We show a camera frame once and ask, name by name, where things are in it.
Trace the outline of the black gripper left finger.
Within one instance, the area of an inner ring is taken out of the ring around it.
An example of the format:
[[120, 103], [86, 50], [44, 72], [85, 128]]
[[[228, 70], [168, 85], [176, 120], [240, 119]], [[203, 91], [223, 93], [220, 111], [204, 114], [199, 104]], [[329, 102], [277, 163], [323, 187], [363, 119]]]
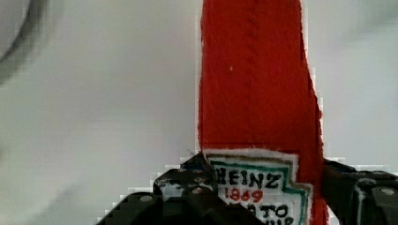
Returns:
[[123, 198], [97, 225], [264, 225], [254, 212], [218, 196], [211, 166], [199, 153], [171, 169], [151, 192]]

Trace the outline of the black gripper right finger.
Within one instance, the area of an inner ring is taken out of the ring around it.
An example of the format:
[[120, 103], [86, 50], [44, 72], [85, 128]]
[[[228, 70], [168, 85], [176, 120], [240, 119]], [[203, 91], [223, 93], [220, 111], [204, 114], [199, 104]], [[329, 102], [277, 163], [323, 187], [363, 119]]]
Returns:
[[397, 176], [324, 160], [322, 196], [340, 225], [398, 225]]

